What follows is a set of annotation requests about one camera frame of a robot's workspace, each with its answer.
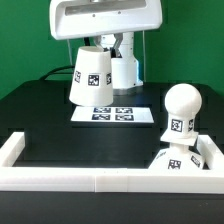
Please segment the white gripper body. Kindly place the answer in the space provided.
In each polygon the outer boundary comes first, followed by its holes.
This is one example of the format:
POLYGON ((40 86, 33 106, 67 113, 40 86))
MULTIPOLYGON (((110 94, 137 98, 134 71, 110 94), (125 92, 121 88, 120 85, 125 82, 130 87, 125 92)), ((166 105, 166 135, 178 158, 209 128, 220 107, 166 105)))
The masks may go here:
POLYGON ((51 0, 51 35, 56 40, 157 29, 160 0, 51 0))

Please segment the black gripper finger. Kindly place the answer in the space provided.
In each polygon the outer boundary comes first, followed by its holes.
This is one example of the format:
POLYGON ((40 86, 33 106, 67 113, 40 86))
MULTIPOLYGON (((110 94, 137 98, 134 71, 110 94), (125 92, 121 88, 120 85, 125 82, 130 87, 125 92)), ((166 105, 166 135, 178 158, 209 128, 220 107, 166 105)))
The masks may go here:
POLYGON ((103 49, 103 46, 101 44, 101 36, 95 36, 93 38, 93 41, 94 41, 94 44, 98 47, 98 48, 101 48, 103 49))
POLYGON ((119 47, 123 41, 123 34, 122 33, 117 33, 114 35, 115 42, 111 48, 111 57, 112 58, 118 58, 121 56, 119 47))

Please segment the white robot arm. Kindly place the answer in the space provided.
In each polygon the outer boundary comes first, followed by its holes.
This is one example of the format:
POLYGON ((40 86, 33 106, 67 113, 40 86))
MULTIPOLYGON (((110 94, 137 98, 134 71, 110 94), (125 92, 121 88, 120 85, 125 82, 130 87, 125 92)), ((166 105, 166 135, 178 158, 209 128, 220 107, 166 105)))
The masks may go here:
POLYGON ((114 94, 123 95, 143 85, 134 33, 158 29, 162 7, 160 0, 51 0, 49 22, 56 40, 93 37, 96 46, 113 49, 114 94))

